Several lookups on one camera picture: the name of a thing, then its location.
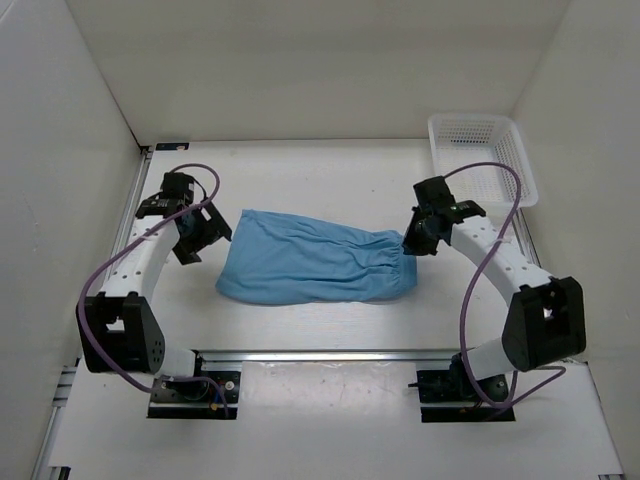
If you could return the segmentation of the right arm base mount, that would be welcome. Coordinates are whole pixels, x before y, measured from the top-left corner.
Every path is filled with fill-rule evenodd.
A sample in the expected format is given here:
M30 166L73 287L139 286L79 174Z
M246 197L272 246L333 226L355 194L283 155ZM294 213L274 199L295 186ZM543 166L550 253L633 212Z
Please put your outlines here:
M458 387L446 370L418 370L407 385L419 398L423 424L515 422L512 407L495 408L484 402L470 386Z

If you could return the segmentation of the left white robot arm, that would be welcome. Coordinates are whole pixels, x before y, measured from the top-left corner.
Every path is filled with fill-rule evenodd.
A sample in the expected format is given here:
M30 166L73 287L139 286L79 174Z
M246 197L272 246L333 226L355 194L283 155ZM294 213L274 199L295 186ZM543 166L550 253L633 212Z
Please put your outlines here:
M214 192L197 200L199 182L184 165L163 176L158 192L141 201L128 244L82 287L76 307L83 356L92 373L175 379L188 400L206 395L210 377L193 350L168 345L151 309L154 289L169 257L200 262L200 252L229 240L232 229L215 207Z

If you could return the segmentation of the light blue shorts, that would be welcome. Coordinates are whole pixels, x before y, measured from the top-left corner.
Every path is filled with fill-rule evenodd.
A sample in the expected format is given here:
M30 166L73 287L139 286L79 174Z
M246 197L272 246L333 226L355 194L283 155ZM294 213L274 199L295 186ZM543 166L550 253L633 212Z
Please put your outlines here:
M416 258L396 231L245 210L217 291L256 305L394 300L417 286Z

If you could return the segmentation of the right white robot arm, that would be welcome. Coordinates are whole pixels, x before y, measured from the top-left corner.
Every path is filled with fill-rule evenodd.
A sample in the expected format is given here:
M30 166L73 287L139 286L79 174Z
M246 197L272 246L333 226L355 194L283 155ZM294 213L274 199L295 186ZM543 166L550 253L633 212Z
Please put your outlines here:
M477 267L508 307L501 336L471 349L460 341L462 366L449 375L455 396L470 400L487 378L528 372L585 351L584 293L576 279L557 278L530 263L517 246L499 238L476 202L456 201L443 177L426 179L413 189L417 205L404 252L434 255L446 243Z

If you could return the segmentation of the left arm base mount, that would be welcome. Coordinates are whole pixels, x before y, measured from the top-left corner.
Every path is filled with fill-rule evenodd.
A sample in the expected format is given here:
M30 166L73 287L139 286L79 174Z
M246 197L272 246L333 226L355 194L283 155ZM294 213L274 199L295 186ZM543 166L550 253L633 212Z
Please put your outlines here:
M156 379L150 394L147 417L167 420L236 420L239 412L242 367L238 362L202 358L196 376L206 380L176 382Z

